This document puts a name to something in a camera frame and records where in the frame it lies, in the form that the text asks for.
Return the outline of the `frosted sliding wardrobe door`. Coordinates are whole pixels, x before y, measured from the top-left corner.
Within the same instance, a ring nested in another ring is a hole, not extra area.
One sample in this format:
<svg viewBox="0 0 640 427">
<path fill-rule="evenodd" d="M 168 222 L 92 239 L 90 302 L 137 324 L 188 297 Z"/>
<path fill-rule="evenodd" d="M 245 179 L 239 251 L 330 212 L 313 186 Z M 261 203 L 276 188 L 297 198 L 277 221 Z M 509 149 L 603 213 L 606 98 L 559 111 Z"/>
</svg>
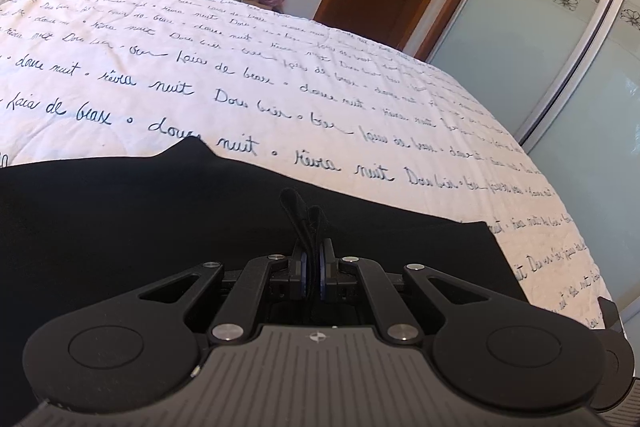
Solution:
<svg viewBox="0 0 640 427">
<path fill-rule="evenodd" d="M 639 0 L 465 0 L 432 63 L 558 191 L 620 306 L 639 295 Z"/>
</svg>

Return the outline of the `black pants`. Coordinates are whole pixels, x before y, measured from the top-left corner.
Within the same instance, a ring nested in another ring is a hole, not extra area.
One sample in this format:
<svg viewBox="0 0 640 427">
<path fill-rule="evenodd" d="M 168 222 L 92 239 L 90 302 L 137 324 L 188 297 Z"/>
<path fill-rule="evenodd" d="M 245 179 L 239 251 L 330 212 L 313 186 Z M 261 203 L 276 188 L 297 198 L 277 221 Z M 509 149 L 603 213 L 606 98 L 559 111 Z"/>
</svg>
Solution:
<svg viewBox="0 0 640 427">
<path fill-rule="evenodd" d="M 37 404 L 25 343 L 62 314 L 207 261 L 239 270 L 292 253 L 281 202 L 294 190 L 326 216 L 339 256 L 388 272 L 422 262 L 516 299 L 524 291 L 483 219 L 422 215 L 326 190 L 182 141 L 149 158 L 38 162 L 1 173 L 1 421 Z"/>
</svg>

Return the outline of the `white quilt with script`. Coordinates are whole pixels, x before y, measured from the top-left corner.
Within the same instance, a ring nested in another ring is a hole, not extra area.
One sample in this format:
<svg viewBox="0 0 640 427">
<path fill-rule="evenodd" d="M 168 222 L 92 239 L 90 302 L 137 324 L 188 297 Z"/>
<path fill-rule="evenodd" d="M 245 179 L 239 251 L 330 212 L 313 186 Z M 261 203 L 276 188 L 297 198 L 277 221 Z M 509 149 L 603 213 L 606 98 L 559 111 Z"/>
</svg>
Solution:
<svg viewBox="0 0 640 427">
<path fill-rule="evenodd" d="M 1 161 L 216 153 L 485 221 L 525 295 L 589 327 L 608 290 L 558 193 L 442 70 L 232 0 L 1 0 Z"/>
</svg>

